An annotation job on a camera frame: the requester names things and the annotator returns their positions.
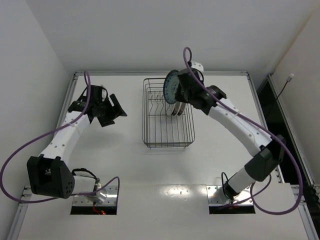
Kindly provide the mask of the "white plate green line rim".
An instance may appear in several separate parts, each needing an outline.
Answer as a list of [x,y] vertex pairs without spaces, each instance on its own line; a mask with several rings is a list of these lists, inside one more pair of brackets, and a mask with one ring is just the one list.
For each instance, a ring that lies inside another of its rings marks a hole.
[[175,104],[165,103],[165,114],[166,116],[171,116],[175,110]]

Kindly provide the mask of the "blue floral green plate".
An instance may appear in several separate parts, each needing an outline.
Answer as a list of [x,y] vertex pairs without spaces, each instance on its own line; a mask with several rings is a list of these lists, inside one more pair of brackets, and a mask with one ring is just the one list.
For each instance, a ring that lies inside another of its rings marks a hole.
[[165,77],[163,83],[163,97],[165,101],[170,105],[173,105],[177,102],[175,96],[180,83],[178,73],[178,70],[171,70]]

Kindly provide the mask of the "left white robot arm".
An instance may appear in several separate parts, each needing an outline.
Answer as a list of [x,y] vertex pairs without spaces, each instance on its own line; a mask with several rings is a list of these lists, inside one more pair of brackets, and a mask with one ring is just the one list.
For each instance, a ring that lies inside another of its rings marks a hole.
[[101,127],[115,123],[127,114],[114,94],[108,94],[103,86],[92,85],[89,95],[81,94],[69,106],[64,125],[57,131],[49,145],[27,161],[27,172],[33,194],[67,199],[70,196],[86,196],[97,199],[102,190],[95,175],[76,175],[68,162],[76,143],[85,129],[97,119]]

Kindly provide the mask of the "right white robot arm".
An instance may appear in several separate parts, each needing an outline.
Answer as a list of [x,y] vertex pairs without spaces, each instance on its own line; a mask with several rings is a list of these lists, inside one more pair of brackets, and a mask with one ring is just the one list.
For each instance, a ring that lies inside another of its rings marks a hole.
[[179,85],[175,99],[188,103],[218,121],[236,137],[251,155],[251,160],[229,178],[222,187],[226,199],[233,200],[242,190],[255,182],[264,181],[281,163],[282,146],[272,137],[240,117],[227,95],[217,86],[202,88],[188,69],[177,73]]

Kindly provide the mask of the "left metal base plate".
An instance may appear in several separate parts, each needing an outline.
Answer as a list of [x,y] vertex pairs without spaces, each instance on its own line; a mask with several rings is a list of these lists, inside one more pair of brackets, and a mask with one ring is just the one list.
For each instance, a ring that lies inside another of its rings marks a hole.
[[73,197],[73,207],[89,207],[94,203],[98,207],[115,207],[117,205],[118,187],[107,186],[94,196],[76,195]]

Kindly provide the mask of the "metal base plate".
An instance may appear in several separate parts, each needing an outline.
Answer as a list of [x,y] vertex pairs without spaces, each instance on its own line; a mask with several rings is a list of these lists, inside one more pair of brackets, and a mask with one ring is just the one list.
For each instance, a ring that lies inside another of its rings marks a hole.
[[253,201],[250,198],[250,189],[251,188],[248,186],[231,200],[224,195],[221,185],[207,185],[206,192],[208,204],[213,207],[224,205],[239,205],[241,207],[252,206]]
[[73,197],[73,207],[89,207],[94,203],[98,207],[115,207],[117,205],[118,187],[107,186],[94,196],[76,195]]

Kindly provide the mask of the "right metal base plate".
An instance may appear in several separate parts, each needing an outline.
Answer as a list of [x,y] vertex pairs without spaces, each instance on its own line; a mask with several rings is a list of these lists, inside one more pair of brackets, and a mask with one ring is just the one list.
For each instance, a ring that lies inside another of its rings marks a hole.
[[248,186],[231,200],[224,195],[221,185],[207,185],[206,192],[208,204],[213,207],[224,205],[239,205],[241,207],[252,206],[253,201],[250,198],[250,189],[251,188]]

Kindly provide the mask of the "green red rimmed plate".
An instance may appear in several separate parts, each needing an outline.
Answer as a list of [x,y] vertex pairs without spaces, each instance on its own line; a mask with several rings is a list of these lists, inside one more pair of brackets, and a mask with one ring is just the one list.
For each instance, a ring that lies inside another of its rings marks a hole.
[[186,103],[181,102],[181,103],[180,103],[180,109],[179,109],[179,112],[178,112],[177,115],[178,115],[178,116],[181,116],[181,115],[183,114],[185,108],[186,108]]
[[181,103],[178,102],[178,101],[174,104],[174,108],[173,108],[173,111],[171,113],[172,116],[176,116],[179,113],[180,105],[181,105]]

